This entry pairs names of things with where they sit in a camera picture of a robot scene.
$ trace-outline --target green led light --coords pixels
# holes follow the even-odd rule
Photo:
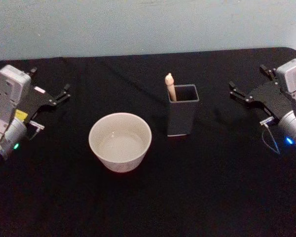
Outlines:
[[[19,145],[20,145],[19,143],[15,144],[15,146],[13,147],[13,149],[15,149],[15,150],[18,149]]]

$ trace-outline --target pen holder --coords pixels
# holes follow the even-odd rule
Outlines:
[[[187,135],[192,132],[193,121],[199,102],[194,84],[175,85],[177,101],[169,98],[168,137]]]

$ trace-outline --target white wall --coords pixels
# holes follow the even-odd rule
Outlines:
[[[287,46],[296,0],[0,0],[0,59]]]

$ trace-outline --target bowl rim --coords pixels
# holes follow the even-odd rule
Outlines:
[[[118,161],[112,161],[112,160],[108,160],[108,159],[105,159],[104,157],[102,157],[101,155],[99,155],[95,149],[91,146],[91,142],[90,142],[90,137],[91,137],[91,133],[93,131],[93,129],[95,129],[96,125],[101,122],[102,120],[105,120],[107,119],[108,117],[113,117],[113,116],[118,116],[118,115],[127,115],[127,116],[131,116],[131,117],[136,117],[138,118],[141,122],[144,123],[144,125],[146,126],[146,128],[148,129],[148,135],[149,135],[149,142],[148,144],[146,145],[144,151],[138,155],[137,157],[133,158],[133,159],[130,159],[130,160],[127,160],[127,161],[121,161],[121,162],[118,162]],[[102,160],[105,160],[107,162],[110,162],[110,163],[128,163],[128,162],[131,162],[131,161],[134,161],[140,157],[142,157],[147,151],[148,151],[148,148],[150,147],[151,145],[151,140],[152,140],[152,133],[151,133],[151,129],[148,125],[148,123],[143,120],[141,117],[139,117],[138,115],[135,115],[135,114],[131,114],[131,113],[125,113],[125,112],[120,112],[120,113],[112,113],[112,114],[109,114],[109,115],[106,115],[102,118],[100,118],[98,121],[95,122],[95,124],[92,126],[92,128],[90,129],[90,132],[89,132],[89,137],[88,137],[88,141],[89,141],[89,146],[91,148],[91,150],[93,151],[93,153],[99,158],[99,159],[102,159]]]

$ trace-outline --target black tablecloth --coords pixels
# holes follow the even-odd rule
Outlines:
[[[296,236],[296,149],[273,128],[281,155],[261,141],[266,114],[229,97],[267,81],[259,65],[296,58],[289,48],[0,61],[38,67],[37,86],[72,98],[37,122],[0,166],[0,236]],[[166,136],[164,77],[193,83],[193,133]],[[88,145],[92,125],[115,112],[142,117],[152,143],[135,170],[106,169]]]

